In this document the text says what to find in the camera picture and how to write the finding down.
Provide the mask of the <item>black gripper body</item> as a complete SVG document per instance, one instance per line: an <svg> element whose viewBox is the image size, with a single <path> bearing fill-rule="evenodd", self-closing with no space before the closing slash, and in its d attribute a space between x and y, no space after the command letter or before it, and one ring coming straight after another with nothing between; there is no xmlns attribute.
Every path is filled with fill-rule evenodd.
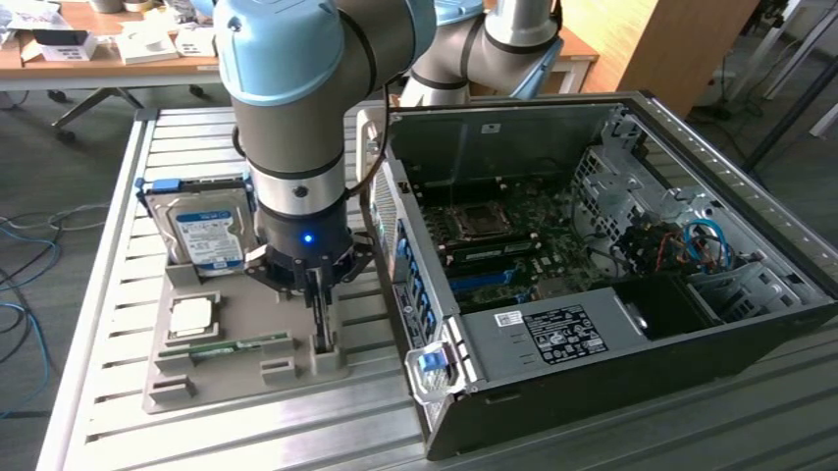
<svg viewBox="0 0 838 471"><path fill-rule="evenodd" d="M323 268L332 279L343 270L340 258L352 247L347 222L347 202L336 201L310 215L275 212L258 202L259 234L268 246L291 261L300 259L308 268Z"/></svg>

